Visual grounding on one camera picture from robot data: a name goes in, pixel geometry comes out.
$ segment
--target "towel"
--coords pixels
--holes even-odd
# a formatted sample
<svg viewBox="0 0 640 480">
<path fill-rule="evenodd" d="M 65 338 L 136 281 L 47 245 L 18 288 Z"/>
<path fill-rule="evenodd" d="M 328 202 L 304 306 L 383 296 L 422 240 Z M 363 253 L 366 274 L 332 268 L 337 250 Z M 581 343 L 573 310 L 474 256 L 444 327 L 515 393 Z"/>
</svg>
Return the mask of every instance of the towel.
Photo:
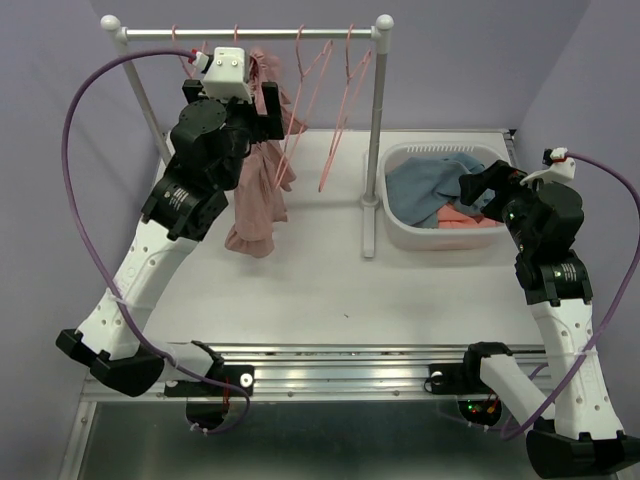
<svg viewBox="0 0 640 480">
<path fill-rule="evenodd" d="M 462 152 L 412 157 L 386 175 L 389 208 L 402 223 L 418 228 L 438 228 L 437 212 L 447 203 L 463 215 L 480 215 L 493 191 L 487 190 L 473 205 L 462 205 L 458 179 L 483 170 L 482 163 Z"/>
<path fill-rule="evenodd" d="M 486 228 L 497 227 L 498 222 L 485 218 L 484 215 L 468 217 L 458 212 L 453 205 L 447 203 L 437 212 L 438 228 Z"/>
</svg>

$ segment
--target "blue cloth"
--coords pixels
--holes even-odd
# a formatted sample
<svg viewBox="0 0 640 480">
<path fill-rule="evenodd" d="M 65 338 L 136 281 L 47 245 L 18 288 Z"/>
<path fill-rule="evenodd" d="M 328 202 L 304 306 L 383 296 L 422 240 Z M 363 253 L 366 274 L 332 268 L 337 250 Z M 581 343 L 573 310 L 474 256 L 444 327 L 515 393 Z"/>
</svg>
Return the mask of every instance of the blue cloth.
<svg viewBox="0 0 640 480">
<path fill-rule="evenodd" d="M 389 208 L 402 223 L 419 228 L 438 228 L 437 211 L 448 202 L 464 215 L 480 215 L 493 191 L 487 190 L 471 206 L 462 205 L 458 179 L 483 170 L 484 165 L 466 153 L 412 157 L 386 175 Z"/>
</svg>

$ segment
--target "screw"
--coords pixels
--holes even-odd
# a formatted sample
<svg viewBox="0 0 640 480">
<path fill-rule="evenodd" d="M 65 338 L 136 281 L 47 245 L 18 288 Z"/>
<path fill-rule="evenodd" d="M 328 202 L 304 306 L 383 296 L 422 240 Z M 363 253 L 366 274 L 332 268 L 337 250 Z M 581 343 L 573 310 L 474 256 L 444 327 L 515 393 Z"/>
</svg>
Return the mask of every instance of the screw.
<svg viewBox="0 0 640 480">
<path fill-rule="evenodd" d="M 444 382 L 444 375 L 440 371 L 435 371 L 431 374 L 429 378 L 431 380 L 431 385 L 442 385 Z"/>
<path fill-rule="evenodd" d="M 244 388 L 250 387 L 253 384 L 253 377 L 249 373 L 243 373 L 240 375 L 240 385 Z"/>
</svg>

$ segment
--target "white plastic basket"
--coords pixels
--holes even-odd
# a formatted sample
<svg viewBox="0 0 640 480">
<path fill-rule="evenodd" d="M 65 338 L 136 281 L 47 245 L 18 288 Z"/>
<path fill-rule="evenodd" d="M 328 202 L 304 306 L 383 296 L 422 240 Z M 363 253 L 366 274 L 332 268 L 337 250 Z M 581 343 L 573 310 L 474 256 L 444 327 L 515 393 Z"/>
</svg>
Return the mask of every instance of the white plastic basket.
<svg viewBox="0 0 640 480">
<path fill-rule="evenodd" d="M 470 229 L 416 228 L 402 223 L 391 212 L 386 174 L 411 157 L 433 156 L 446 152 L 467 153 L 478 159 L 485 168 L 499 159 L 511 163 L 509 158 L 504 158 L 492 147 L 475 142 L 402 143 L 389 148 L 380 162 L 378 192 L 384 206 L 385 228 L 391 243 L 396 247 L 403 250 L 471 250 L 488 247 L 501 236 L 509 234 L 504 225 Z"/>
</svg>

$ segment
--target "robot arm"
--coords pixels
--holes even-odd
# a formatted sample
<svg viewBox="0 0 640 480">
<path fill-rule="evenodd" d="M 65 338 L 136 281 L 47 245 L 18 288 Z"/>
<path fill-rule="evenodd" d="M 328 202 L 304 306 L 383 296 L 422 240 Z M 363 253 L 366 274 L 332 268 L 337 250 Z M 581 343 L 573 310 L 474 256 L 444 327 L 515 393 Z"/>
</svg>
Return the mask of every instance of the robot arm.
<svg viewBox="0 0 640 480">
<path fill-rule="evenodd" d="M 107 289 L 77 329 L 63 330 L 56 345 L 87 365 L 104 385 L 129 396 L 159 380 L 193 381 L 145 345 L 125 322 L 124 303 L 142 331 L 183 260 L 227 207 L 251 145 L 284 138 L 278 87 L 262 85 L 267 108 L 259 115 L 247 85 L 248 62 L 239 48 L 216 48 L 214 58 L 198 53 L 202 82 L 187 80 L 189 104 L 171 131 L 175 154 L 142 208 L 142 218 L 114 281 L 122 299 Z M 206 345 L 152 342 L 179 365 L 215 378 L 223 360 Z"/>
<path fill-rule="evenodd" d="M 597 350 L 585 348 L 593 334 L 593 294 L 586 267 L 570 249 L 584 213 L 578 193 L 562 184 L 573 178 L 575 160 L 556 149 L 545 152 L 545 163 L 551 168 L 528 176 L 503 161 L 462 176 L 461 200 L 470 205 L 487 188 L 495 191 L 483 213 L 503 222 L 518 247 L 516 276 L 542 335 L 553 383 L 564 387 L 555 411 L 547 409 L 528 433 L 532 466 L 543 478 L 613 473 L 640 460 L 640 440 L 624 433 Z M 580 356 L 584 363 L 565 385 Z M 546 400 L 504 345 L 472 345 L 464 364 L 467 381 L 492 388 L 521 424 Z"/>
</svg>

